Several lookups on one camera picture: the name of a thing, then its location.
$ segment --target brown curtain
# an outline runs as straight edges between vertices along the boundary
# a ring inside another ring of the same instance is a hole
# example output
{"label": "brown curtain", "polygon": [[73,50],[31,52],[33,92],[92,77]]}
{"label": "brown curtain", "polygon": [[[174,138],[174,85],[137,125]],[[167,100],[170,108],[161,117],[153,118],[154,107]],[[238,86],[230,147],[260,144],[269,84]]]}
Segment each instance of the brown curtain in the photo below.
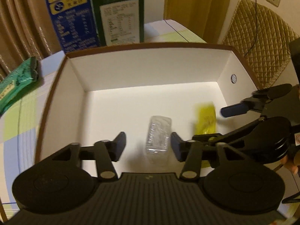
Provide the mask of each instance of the brown curtain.
{"label": "brown curtain", "polygon": [[60,50],[45,0],[0,0],[0,80],[30,56]]}

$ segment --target yellow plastic wrapper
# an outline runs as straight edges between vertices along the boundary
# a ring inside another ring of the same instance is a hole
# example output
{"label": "yellow plastic wrapper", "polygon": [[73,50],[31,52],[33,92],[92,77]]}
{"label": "yellow plastic wrapper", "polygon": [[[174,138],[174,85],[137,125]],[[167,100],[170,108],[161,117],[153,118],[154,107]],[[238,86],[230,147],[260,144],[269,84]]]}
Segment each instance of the yellow plastic wrapper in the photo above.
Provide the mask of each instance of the yellow plastic wrapper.
{"label": "yellow plastic wrapper", "polygon": [[213,103],[199,105],[197,118],[195,134],[214,134],[216,132],[216,110]]}

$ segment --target green plastic bag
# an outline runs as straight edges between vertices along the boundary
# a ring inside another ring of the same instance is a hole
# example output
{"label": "green plastic bag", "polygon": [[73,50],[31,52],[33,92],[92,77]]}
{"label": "green plastic bag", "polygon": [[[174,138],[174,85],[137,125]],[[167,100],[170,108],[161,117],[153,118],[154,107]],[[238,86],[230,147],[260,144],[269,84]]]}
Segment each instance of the green plastic bag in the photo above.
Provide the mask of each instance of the green plastic bag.
{"label": "green plastic bag", "polygon": [[22,62],[0,83],[0,116],[36,85],[37,66],[37,59],[31,57]]}

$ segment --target brown quilted fabric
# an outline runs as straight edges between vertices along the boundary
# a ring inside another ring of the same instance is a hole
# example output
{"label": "brown quilted fabric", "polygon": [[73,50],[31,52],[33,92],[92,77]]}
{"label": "brown quilted fabric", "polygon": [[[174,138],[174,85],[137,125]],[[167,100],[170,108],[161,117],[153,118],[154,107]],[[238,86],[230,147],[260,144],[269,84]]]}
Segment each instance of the brown quilted fabric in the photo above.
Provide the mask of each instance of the brown quilted fabric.
{"label": "brown quilted fabric", "polygon": [[[257,42],[245,59],[264,88],[272,86],[290,61],[288,44],[298,38],[271,9],[257,4]],[[240,0],[223,44],[245,55],[255,40],[255,2]]]}

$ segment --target table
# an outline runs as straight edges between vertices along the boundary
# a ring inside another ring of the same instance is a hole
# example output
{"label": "table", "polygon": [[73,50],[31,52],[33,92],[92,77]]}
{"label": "table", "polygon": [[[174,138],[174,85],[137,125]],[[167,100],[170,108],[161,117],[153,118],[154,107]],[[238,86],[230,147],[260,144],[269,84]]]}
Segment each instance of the table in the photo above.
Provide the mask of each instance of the table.
{"label": "table", "polygon": [[[145,42],[199,42],[196,34],[173,20],[145,24]],[[46,99],[65,54],[57,52],[40,62],[37,89],[12,105],[0,118],[0,198],[8,218],[19,209],[11,192],[14,179],[34,163],[35,144]]]}

